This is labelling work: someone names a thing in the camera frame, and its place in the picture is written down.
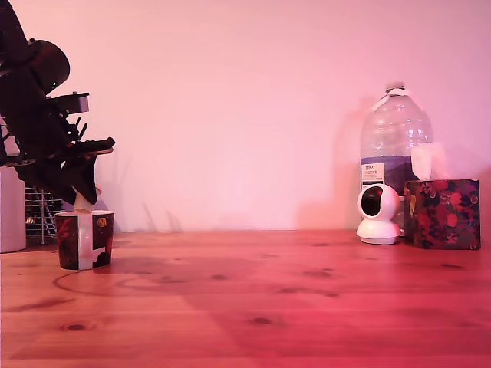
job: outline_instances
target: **paper cup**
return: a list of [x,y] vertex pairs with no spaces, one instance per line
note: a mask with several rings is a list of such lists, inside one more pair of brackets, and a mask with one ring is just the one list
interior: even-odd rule
[[54,218],[61,268],[87,270],[110,263],[114,212],[60,212]]

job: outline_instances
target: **tissue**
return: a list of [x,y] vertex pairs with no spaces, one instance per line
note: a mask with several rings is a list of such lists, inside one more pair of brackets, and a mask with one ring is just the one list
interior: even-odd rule
[[[100,196],[102,193],[101,188],[96,184],[95,189],[97,192],[97,196]],[[92,213],[92,211],[94,210],[94,205],[87,201],[82,194],[77,192],[77,196],[75,197],[74,209],[75,212],[87,214]]]
[[413,174],[420,181],[449,179],[447,156],[442,143],[423,143],[411,150]]

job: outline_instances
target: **security camera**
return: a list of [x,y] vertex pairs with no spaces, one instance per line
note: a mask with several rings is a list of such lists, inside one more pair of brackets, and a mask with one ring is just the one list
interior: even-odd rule
[[360,240],[370,244],[393,244],[400,236],[400,228],[391,220],[399,212],[397,192],[385,184],[364,188],[358,196],[358,211],[364,220],[356,231]]

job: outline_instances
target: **tissue box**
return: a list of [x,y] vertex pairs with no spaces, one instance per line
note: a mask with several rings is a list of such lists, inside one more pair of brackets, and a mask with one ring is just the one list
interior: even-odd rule
[[404,186],[405,235],[425,249],[480,249],[479,181],[409,181]]

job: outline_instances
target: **bottle label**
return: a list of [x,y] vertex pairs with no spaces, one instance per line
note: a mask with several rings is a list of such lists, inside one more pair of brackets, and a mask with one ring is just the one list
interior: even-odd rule
[[361,164],[361,190],[372,184],[385,184],[385,164],[365,163]]
[[[377,172],[376,178],[374,180],[365,179],[366,175],[364,173],[375,176],[373,171]],[[407,180],[417,180],[417,177],[413,174],[411,156],[368,157],[361,159],[362,188],[370,184],[387,184],[394,188],[399,196],[403,196],[404,183]]]

